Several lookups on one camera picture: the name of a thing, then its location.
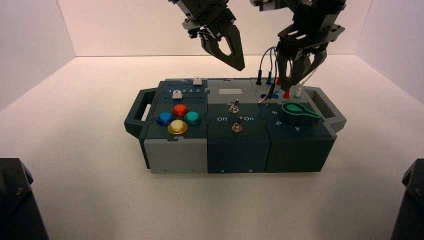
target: teal button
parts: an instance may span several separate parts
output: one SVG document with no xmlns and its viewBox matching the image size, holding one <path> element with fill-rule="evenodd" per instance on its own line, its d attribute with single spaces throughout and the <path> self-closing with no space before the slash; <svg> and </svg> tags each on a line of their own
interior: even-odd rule
<svg viewBox="0 0 424 240">
<path fill-rule="evenodd" d="M 201 120 L 199 114 L 195 111 L 187 112 L 184 118 L 188 125 L 199 124 Z"/>
</svg>

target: blue button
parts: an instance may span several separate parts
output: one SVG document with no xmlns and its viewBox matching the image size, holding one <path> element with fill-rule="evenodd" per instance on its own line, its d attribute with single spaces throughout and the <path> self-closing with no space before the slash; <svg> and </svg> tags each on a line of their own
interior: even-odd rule
<svg viewBox="0 0 424 240">
<path fill-rule="evenodd" d="M 162 112 L 161 114 L 159 114 L 159 116 L 157 117 L 157 119 L 156 119 L 156 122 L 159 124 L 159 125 L 162 125 L 162 126 L 167 126 L 167 125 L 169 125 L 173 120 L 174 120 L 175 118 L 174 118 L 174 115 L 172 115 L 172 113 L 170 113 L 170 112 Z"/>
</svg>

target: push button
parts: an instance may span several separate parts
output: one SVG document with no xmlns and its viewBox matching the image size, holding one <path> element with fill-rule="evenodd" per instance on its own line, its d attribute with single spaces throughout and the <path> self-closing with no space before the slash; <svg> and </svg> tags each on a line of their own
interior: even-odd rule
<svg viewBox="0 0 424 240">
<path fill-rule="evenodd" d="M 170 112 L 162 112 L 161 114 L 159 114 L 159 116 L 157 116 L 156 122 L 159 125 L 162 126 L 167 126 L 168 124 L 170 124 L 173 120 L 175 119 L 175 117 L 170 113 Z"/>
<path fill-rule="evenodd" d="M 168 132 L 174 135 L 179 135 L 187 131 L 187 128 L 187 123 L 181 120 L 174 120 L 168 125 Z"/>
<path fill-rule="evenodd" d="M 175 117 L 183 117 L 188 111 L 189 109 L 186 107 L 186 105 L 177 104 L 173 107 L 172 113 L 175 115 Z"/>
<path fill-rule="evenodd" d="M 188 125 L 197 125 L 200 123 L 200 116 L 197 112 L 195 111 L 189 111 L 186 115 L 185 115 L 185 122 Z"/>
</svg>

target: robotic arm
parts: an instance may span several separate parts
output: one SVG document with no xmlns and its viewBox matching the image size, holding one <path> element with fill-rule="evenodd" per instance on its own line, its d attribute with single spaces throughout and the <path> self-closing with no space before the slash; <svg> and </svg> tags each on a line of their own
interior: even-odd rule
<svg viewBox="0 0 424 240">
<path fill-rule="evenodd" d="M 186 15 L 182 23 L 190 38 L 200 36 L 203 49 L 231 67 L 245 67 L 240 32 L 227 8 L 228 0 L 168 0 L 177 4 Z M 280 84 L 283 90 L 296 85 L 324 62 L 327 46 L 345 30 L 335 24 L 345 9 L 346 0 L 250 0 L 259 11 L 289 8 L 293 24 L 281 31 L 276 48 Z M 225 38 L 231 54 L 224 54 L 218 42 Z M 291 64 L 290 76 L 284 73 Z"/>
<path fill-rule="evenodd" d="M 228 0 L 168 0 L 185 14 L 182 23 L 191 39 L 200 36 L 201 46 L 210 55 L 241 71 L 245 68 L 242 41 L 233 13 L 227 8 Z M 226 55 L 218 45 L 222 38 L 231 53 Z"/>
</svg>

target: carrying handle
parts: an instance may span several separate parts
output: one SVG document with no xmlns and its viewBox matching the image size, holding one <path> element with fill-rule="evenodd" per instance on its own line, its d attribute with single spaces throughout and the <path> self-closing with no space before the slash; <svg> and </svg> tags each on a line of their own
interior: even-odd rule
<svg viewBox="0 0 424 240">
<path fill-rule="evenodd" d="M 346 124 L 346 118 L 337 109 L 329 97 L 318 87 L 304 87 L 307 95 L 322 113 L 325 121 L 330 124 L 333 130 L 337 133 L 342 130 Z"/>
<path fill-rule="evenodd" d="M 142 133 L 143 126 L 146 121 L 142 121 L 142 117 L 146 111 L 148 104 L 152 104 L 158 88 L 149 88 L 140 90 L 126 116 L 124 125 L 125 130 L 136 138 L 139 138 Z"/>
</svg>

